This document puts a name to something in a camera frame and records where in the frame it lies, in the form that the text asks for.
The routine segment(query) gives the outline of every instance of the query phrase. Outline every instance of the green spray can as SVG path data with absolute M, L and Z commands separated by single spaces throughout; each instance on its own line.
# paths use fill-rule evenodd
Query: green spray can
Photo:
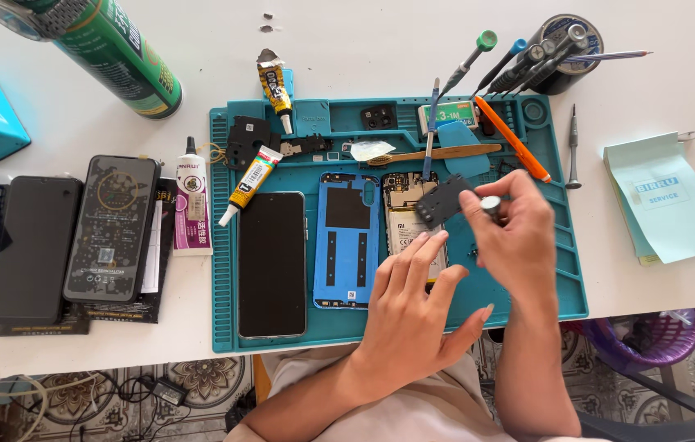
M 115 0 L 0 0 L 0 23 L 54 42 L 138 115 L 181 106 L 181 84 Z

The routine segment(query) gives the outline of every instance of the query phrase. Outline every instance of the white desk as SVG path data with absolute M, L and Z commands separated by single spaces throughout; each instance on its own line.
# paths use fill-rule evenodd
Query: white desk
M 482 55 L 452 91 L 469 94 L 513 39 L 529 38 L 548 17 L 569 12 L 599 29 L 608 52 L 656 52 L 605 62 L 551 98 L 566 171 L 571 103 L 577 105 L 578 172 L 585 185 L 569 199 L 590 315 L 695 307 L 695 258 L 649 268 L 637 263 L 601 163 L 604 146 L 695 131 L 695 4 L 462 2 L 462 10 L 440 13 L 430 42 L 424 37 L 432 35 L 429 20 L 436 13 L 426 9 L 435 4 L 420 0 L 120 3 L 180 79 L 184 101 L 178 113 L 144 120 L 51 43 L 32 42 L 0 25 L 0 84 L 33 140 L 0 162 L 0 183 L 21 174 L 84 178 L 97 153 L 146 153 L 165 162 L 163 176 L 175 176 L 186 136 L 207 141 L 211 107 L 261 96 L 255 58 L 265 47 L 295 71 L 298 98 L 426 95 L 432 79 L 451 75 L 475 47 L 472 38 L 490 28 L 499 35 L 498 47 Z M 502 18 L 512 11 L 513 17 Z M 266 12 L 274 14 L 272 22 L 262 17 Z M 281 30 L 264 34 L 262 25 Z M 695 169 L 695 141 L 686 152 Z M 87 336 L 0 338 L 0 377 L 215 357 L 209 263 L 210 257 L 171 260 L 158 325 L 95 321 Z

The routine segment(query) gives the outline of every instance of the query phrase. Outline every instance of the b-7000 glue tube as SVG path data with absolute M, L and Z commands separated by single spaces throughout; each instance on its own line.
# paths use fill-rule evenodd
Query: b-7000 glue tube
M 213 255 L 205 159 L 197 155 L 192 137 L 186 138 L 186 153 L 178 157 L 176 183 L 178 195 L 173 256 Z
M 220 226 L 226 226 L 230 218 L 233 218 L 233 215 L 238 212 L 238 209 L 247 206 L 249 200 L 255 196 L 257 189 L 263 184 L 266 177 L 271 174 L 271 171 L 274 170 L 274 167 L 277 166 L 280 160 L 282 160 L 281 153 L 274 152 L 266 146 L 260 148 L 252 164 L 249 165 L 249 169 L 244 173 L 238 186 L 236 186 L 236 189 L 230 196 L 228 200 L 230 204 L 227 206 L 225 214 L 219 220 Z
M 288 91 L 284 88 L 283 64 L 284 62 L 270 49 L 264 49 L 257 57 L 257 71 L 260 74 L 263 92 L 274 106 L 274 113 L 282 120 L 284 133 L 290 135 L 293 134 L 293 125 L 290 123 L 293 106 L 290 104 Z

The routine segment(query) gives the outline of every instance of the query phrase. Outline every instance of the spray can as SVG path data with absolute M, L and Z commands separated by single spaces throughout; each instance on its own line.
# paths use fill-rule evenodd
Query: spray can
M 176 166 L 176 235 L 173 256 L 212 255 L 208 222 L 205 159 L 197 155 L 195 139 L 186 138 L 186 153 Z
M 115 0 L 0 0 L 0 23 L 54 42 L 140 116 L 181 106 L 181 84 Z

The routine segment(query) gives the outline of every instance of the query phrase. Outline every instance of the hand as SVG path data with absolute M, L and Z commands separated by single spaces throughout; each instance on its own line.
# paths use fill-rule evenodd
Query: hand
M 511 195 L 500 206 L 500 217 L 507 218 L 508 224 L 493 223 L 476 194 Z M 485 266 L 512 296 L 544 290 L 555 294 L 555 214 L 527 173 L 513 171 L 476 187 L 475 194 L 463 190 L 459 204 L 476 236 L 476 265 Z
M 399 256 L 389 256 L 375 274 L 370 311 L 361 345 L 346 370 L 360 386 L 360 402 L 369 403 L 456 363 L 476 342 L 492 312 L 474 312 L 452 334 L 443 336 L 451 298 L 468 271 L 459 265 L 438 275 L 431 294 L 424 291 L 429 266 L 446 242 L 442 230 L 426 233 Z

